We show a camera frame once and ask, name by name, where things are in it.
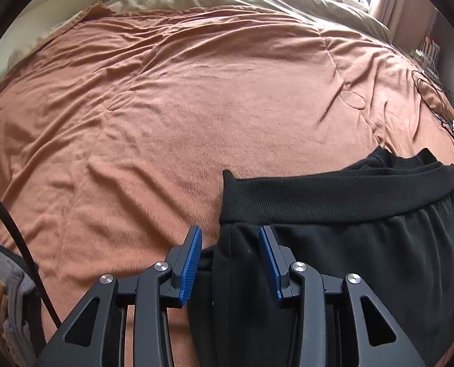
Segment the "black long-sleeve sweatshirt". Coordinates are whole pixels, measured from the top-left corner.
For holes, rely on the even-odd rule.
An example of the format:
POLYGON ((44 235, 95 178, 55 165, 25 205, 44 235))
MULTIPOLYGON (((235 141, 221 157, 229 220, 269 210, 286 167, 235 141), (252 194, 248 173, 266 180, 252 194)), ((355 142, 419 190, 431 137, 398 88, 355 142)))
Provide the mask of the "black long-sleeve sweatshirt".
POLYGON ((297 261, 361 275, 423 361, 454 346, 454 166, 383 148, 337 172, 238 179, 224 172, 220 237, 188 305, 202 366, 287 366, 296 315, 269 291, 258 247, 271 227, 297 261))

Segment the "stack of folded clothes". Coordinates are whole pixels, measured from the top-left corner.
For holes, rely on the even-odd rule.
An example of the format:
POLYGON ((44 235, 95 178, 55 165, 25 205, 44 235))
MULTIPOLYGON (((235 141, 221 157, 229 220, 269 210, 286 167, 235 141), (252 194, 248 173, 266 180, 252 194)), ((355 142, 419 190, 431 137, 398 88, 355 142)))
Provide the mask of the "stack of folded clothes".
POLYGON ((36 284, 22 257, 0 245, 0 351, 11 366, 33 366, 45 345, 36 284))

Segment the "orange-brown bed blanket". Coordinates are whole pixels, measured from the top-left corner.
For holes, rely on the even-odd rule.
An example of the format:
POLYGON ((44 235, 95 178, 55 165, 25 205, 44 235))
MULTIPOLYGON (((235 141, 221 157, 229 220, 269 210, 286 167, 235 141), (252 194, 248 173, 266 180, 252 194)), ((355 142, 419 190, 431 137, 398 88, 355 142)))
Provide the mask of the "orange-brown bed blanket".
MULTIPOLYGON (((201 254, 217 244, 224 172, 337 172, 377 148, 454 166, 454 110, 381 42, 263 8, 88 8, 0 83, 0 243, 49 310, 37 364, 202 366, 169 253, 194 225, 201 254)), ((287 366, 428 366, 361 275, 290 270, 287 366)))

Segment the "right pink curtain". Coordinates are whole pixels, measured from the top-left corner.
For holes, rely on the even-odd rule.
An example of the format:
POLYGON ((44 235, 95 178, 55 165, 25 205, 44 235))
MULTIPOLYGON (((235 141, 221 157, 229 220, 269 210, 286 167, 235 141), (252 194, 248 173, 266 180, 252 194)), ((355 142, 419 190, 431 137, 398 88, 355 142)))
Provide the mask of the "right pink curtain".
POLYGON ((429 0, 371 0, 370 14, 390 30, 390 41, 415 50, 430 34, 436 8, 429 0))

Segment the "cream leather headboard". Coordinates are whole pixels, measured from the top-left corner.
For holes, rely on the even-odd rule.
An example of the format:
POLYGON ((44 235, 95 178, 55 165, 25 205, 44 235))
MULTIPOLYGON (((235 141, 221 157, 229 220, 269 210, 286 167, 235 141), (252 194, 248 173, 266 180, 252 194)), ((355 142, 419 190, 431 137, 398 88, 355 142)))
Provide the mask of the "cream leather headboard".
POLYGON ((0 39, 0 79, 7 72, 13 52, 28 48, 90 3, 91 0, 31 0, 23 6, 0 39))

